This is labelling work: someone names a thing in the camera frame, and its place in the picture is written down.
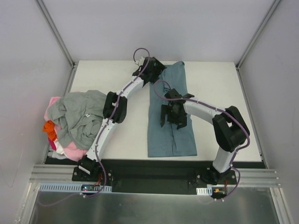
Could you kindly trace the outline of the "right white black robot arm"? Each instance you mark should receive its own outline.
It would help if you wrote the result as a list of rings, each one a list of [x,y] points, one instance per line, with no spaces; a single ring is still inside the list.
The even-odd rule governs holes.
[[[200,174],[207,184],[221,184],[232,168],[236,153],[249,146],[250,131],[237,107],[221,109],[201,102],[192,94],[182,96],[176,89],[169,90],[163,97],[168,101],[161,106],[160,124],[174,124],[177,129],[187,126],[187,116],[193,115],[213,126],[219,149],[211,167]]]

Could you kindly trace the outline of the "blue-grey t shirt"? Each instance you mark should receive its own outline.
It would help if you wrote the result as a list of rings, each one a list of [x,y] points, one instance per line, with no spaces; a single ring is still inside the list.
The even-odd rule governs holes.
[[[168,102],[158,96],[164,96],[170,87],[179,94],[187,94],[185,63],[183,61],[167,65],[159,76],[165,82],[149,88],[149,115],[148,115],[148,157],[178,157],[196,156],[197,149],[192,128],[191,116],[187,116],[187,125],[177,129],[175,124],[166,122],[160,124],[161,105]]]

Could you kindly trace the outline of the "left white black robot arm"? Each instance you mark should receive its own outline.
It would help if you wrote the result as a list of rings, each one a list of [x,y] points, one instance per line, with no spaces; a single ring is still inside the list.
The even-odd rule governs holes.
[[[147,83],[155,83],[165,69],[166,66],[155,57],[141,58],[138,61],[138,69],[132,74],[128,83],[119,91],[110,91],[107,94],[100,130],[90,149],[74,168],[73,181],[86,178],[93,182],[105,177],[106,172],[101,164],[102,155],[115,129],[127,115],[128,99]]]

